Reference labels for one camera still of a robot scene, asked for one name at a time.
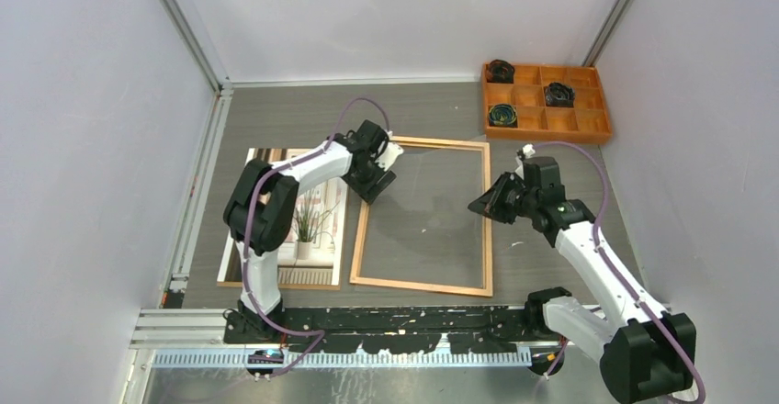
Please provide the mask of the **plant window photo print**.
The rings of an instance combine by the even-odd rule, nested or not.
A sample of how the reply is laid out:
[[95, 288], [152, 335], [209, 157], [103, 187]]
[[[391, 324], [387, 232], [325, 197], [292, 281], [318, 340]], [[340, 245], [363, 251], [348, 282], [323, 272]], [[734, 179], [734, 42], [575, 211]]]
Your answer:
[[[246, 162], [285, 161], [306, 149], [250, 148]], [[333, 178], [297, 199], [292, 226], [277, 254], [277, 283], [282, 289], [340, 290], [348, 187]], [[228, 232], [217, 286], [241, 287], [240, 250]]]

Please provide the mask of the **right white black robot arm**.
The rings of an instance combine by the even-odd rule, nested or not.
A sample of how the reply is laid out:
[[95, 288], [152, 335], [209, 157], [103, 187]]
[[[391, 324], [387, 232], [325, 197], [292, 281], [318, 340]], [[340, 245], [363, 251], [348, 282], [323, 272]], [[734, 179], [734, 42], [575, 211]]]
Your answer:
[[629, 273], [605, 239], [597, 217], [567, 197], [559, 165], [546, 156], [520, 157], [469, 211], [503, 224], [529, 219], [549, 245], [576, 270], [597, 300], [584, 307], [572, 293], [552, 287], [528, 295], [525, 330], [537, 340], [554, 333], [597, 364], [619, 403], [637, 403], [699, 385], [694, 373], [696, 328], [684, 313], [671, 313]]

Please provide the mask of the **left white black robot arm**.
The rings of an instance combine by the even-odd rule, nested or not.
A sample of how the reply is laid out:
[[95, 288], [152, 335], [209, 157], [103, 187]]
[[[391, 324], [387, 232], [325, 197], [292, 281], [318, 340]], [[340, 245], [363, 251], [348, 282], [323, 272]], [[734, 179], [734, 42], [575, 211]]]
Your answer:
[[402, 153], [390, 131], [366, 120], [358, 129], [334, 133], [292, 159], [268, 163], [255, 158], [244, 166], [223, 221], [241, 258], [237, 311], [258, 342], [273, 342], [284, 331], [277, 251], [292, 230], [299, 197], [339, 178], [371, 204], [394, 181], [390, 168]]

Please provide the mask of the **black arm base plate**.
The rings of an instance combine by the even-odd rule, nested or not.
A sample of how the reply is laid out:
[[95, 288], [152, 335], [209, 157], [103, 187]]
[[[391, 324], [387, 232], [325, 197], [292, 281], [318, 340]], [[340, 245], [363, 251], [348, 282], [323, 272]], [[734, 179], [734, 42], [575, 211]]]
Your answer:
[[294, 353], [324, 335], [313, 351], [326, 354], [429, 354], [448, 343], [454, 354], [503, 354], [516, 343], [554, 342], [562, 337], [535, 321], [522, 307], [428, 306], [381, 308], [285, 308], [271, 320], [294, 335], [272, 328], [249, 309], [221, 313], [226, 320], [223, 340], [233, 344], [269, 343]]

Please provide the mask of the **orange wooden picture frame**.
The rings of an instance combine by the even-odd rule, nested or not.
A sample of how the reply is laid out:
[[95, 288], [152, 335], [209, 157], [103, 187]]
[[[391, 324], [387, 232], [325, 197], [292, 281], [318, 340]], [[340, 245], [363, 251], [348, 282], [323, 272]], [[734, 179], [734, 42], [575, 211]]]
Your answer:
[[[425, 148], [434, 150], [453, 150], [478, 152], [481, 158], [482, 190], [486, 191], [491, 183], [491, 147], [487, 141], [480, 140], [448, 140], [434, 138], [419, 138], [395, 135], [392, 141], [401, 147]], [[491, 221], [484, 217], [481, 220], [481, 287], [440, 285], [422, 282], [401, 281], [365, 277], [360, 274], [364, 256], [365, 242], [367, 239], [367, 227], [369, 222], [370, 206], [362, 202], [360, 206], [356, 242], [352, 256], [352, 265], [349, 282], [352, 285], [376, 286], [398, 289], [408, 289], [437, 294], [449, 294], [468, 297], [492, 297], [493, 296], [493, 253], [492, 253], [492, 226]]]

